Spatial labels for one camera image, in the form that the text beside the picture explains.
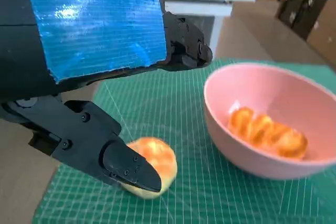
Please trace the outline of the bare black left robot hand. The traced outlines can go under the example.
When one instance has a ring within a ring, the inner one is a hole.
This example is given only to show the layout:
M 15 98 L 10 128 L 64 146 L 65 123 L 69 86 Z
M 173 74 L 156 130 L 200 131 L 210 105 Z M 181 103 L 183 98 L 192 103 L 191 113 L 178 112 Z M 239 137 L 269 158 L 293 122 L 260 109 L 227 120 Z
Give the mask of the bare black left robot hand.
M 114 118 L 61 94 L 211 61 L 203 33 L 164 0 L 1 0 L 1 118 L 32 130 L 33 148 L 109 185 L 159 192 L 162 183 Z

